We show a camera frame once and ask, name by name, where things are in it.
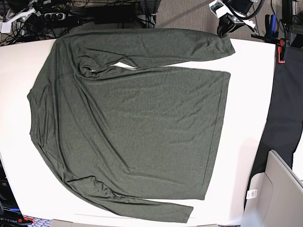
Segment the dark green long-sleeve shirt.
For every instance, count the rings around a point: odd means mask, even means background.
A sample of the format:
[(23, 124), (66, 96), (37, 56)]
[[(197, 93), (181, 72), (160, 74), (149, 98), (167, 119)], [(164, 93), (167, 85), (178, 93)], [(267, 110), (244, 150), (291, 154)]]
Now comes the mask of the dark green long-sleeve shirt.
[(70, 192), (119, 216), (186, 223), (205, 198), (230, 73), (180, 68), (235, 52), (185, 29), (95, 30), (58, 38), (27, 98), (30, 136)]

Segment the red black table clamp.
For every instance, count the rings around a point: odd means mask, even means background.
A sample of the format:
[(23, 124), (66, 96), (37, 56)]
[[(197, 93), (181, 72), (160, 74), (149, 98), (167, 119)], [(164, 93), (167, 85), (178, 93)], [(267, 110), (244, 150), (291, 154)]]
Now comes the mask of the red black table clamp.
[(290, 46), (290, 40), (286, 38), (281, 38), (277, 43), (277, 62), (285, 63), (284, 56), (287, 47)]

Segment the black box under table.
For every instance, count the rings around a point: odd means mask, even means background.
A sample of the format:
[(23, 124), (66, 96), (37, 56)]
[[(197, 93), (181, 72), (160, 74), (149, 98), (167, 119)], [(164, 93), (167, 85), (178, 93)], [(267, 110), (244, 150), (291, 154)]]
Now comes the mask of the black box under table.
[(128, 23), (134, 17), (134, 12), (124, 7), (99, 8), (94, 15), (96, 24)]

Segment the white barcode label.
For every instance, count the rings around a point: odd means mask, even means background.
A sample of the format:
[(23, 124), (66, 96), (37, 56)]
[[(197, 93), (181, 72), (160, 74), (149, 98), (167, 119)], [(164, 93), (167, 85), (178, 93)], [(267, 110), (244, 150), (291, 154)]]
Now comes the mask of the white barcode label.
[(257, 196), (258, 196), (258, 189), (248, 190), (246, 194), (246, 199), (247, 200), (254, 199)]

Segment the beige plastic bin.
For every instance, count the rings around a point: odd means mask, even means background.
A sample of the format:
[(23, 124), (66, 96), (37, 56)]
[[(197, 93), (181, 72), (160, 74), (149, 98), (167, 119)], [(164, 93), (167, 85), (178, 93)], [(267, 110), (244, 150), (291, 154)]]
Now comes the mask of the beige plastic bin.
[(252, 177), (252, 189), (258, 196), (246, 200), (242, 227), (303, 225), (303, 183), (276, 151), (269, 151), (265, 171)]

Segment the red clamp lower left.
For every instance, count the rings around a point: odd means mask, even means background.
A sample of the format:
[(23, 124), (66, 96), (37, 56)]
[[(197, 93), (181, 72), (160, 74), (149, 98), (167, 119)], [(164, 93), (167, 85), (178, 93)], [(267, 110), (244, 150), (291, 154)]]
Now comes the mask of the red clamp lower left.
[(33, 225), (33, 224), (35, 224), (35, 221), (32, 218), (22, 217), (17, 220), (17, 224), (18, 225)]

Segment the blue handled clamp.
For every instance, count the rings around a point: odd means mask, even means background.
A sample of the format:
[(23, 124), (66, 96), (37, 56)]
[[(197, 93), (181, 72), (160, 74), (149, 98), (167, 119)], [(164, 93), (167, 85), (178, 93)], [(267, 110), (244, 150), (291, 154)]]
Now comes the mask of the blue handled clamp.
[(265, 42), (272, 43), (277, 39), (278, 31), (276, 31), (276, 15), (265, 15)]

